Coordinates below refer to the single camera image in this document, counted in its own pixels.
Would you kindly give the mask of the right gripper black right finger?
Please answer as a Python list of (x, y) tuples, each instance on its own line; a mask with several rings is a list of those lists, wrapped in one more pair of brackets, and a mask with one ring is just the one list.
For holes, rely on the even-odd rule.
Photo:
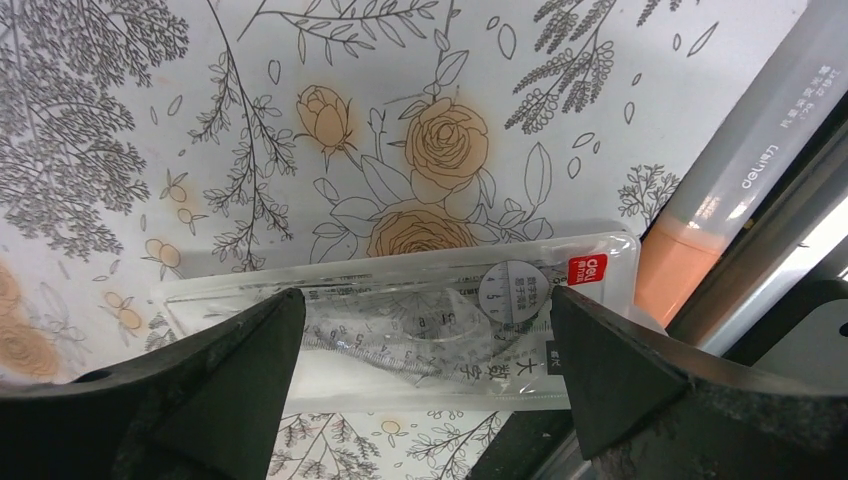
[(602, 479), (843, 479), (847, 397), (713, 356), (568, 288), (550, 320)]

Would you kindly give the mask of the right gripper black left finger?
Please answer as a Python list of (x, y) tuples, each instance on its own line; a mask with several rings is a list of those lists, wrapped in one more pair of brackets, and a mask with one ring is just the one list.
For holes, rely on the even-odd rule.
[(5, 479), (263, 479), (305, 328), (297, 288), (65, 384), (1, 394)]

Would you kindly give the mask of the clear plastic pouch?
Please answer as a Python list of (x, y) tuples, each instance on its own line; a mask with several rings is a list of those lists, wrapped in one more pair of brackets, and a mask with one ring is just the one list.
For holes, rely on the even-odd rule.
[(298, 289), (289, 414), (565, 409), (552, 292), (627, 314), (640, 249), (612, 231), (171, 281), (152, 297), (193, 334)]

